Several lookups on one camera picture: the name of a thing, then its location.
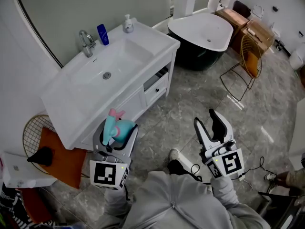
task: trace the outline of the black pants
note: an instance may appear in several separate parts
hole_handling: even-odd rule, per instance
[[[191,175],[196,181],[201,181],[197,176],[193,175],[192,173],[186,171],[183,166],[180,164],[180,162],[176,159],[172,160],[170,163],[168,163],[167,168],[170,170],[170,174],[176,174],[176,175],[184,175],[189,174]]]

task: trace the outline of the sleeve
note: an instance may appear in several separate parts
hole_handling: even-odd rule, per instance
[[[228,210],[235,229],[270,229],[268,223],[253,209],[238,201],[229,177],[211,179],[214,196]]]
[[[106,190],[104,193],[105,206],[104,213],[96,223],[96,229],[120,228],[126,215],[130,210],[130,205],[126,200],[125,189]]]

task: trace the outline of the white vanity cabinet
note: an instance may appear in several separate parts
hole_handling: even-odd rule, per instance
[[[93,150],[93,134],[111,108],[136,121],[168,95],[180,42],[132,21],[133,33],[110,31],[108,46],[96,41],[92,57],[79,53],[46,86],[41,98],[66,149]]]

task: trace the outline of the gray jacket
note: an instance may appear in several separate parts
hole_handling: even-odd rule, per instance
[[[136,191],[131,208],[125,191],[105,192],[104,215],[98,229],[269,229],[253,209],[238,201],[228,177],[211,179],[208,186],[189,174],[167,175],[150,172]]]

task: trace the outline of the chrome faucet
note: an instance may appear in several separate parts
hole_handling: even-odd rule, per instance
[[[93,47],[95,46],[95,42],[94,42],[92,36],[89,35],[89,34],[88,34],[86,31],[84,31],[84,30],[80,30],[80,32],[78,33],[78,36],[80,37],[81,44],[82,44],[82,49],[84,50],[84,54],[85,54],[88,58],[90,58],[90,57],[93,55],[93,53],[92,53],[92,51],[91,51],[90,48],[93,48]],[[89,44],[86,43],[85,37],[88,38]]]

